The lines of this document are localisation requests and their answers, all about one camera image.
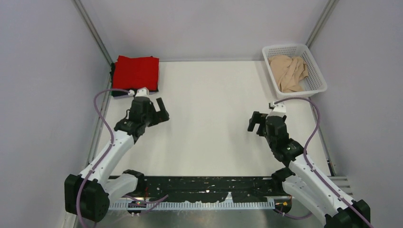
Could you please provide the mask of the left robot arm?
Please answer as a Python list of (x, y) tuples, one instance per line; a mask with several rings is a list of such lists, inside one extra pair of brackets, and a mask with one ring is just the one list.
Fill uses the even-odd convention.
[(126, 116), (116, 123), (109, 143), (78, 175), (68, 175), (64, 182), (66, 212), (100, 222), (109, 206), (121, 197), (128, 193), (139, 197), (145, 193), (145, 176), (141, 172), (126, 170), (114, 180), (109, 177), (147, 127), (170, 119), (162, 98), (156, 102), (159, 111), (149, 97), (134, 97)]

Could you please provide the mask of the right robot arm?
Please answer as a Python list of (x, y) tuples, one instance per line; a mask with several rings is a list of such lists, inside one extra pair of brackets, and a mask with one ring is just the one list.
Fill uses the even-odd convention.
[(284, 115), (254, 111), (248, 131), (258, 125), (274, 157), (284, 168), (272, 174), (274, 193), (291, 195), (302, 203), (325, 228), (369, 228), (371, 210), (364, 200), (354, 200), (326, 176), (311, 160), (305, 148), (290, 138)]

